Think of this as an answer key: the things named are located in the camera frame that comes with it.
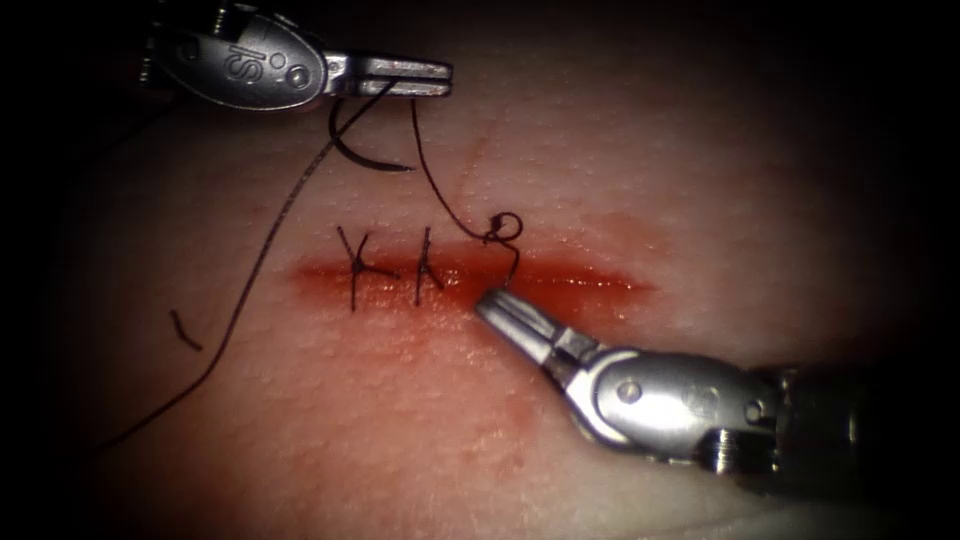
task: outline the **blood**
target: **blood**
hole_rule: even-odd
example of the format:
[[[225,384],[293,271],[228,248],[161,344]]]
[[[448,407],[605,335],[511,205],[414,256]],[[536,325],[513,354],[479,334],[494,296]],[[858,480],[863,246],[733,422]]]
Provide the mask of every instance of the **blood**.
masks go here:
[[[417,258],[409,253],[378,253],[365,257],[367,264],[396,270],[400,280],[362,273],[357,281],[357,313],[409,312],[453,315],[473,310],[474,303],[491,287],[500,287],[509,271],[512,254],[497,246],[485,249],[475,244],[431,249],[430,266],[444,284],[437,289],[428,276],[421,284],[421,303],[414,305]],[[299,303],[328,310],[338,304],[349,311],[350,266],[344,255],[331,260],[329,254],[306,256],[287,274]],[[636,306],[656,288],[618,271],[599,270],[563,257],[531,258],[520,261],[509,290],[543,308],[564,324],[591,331],[600,325],[622,321],[625,308]]]

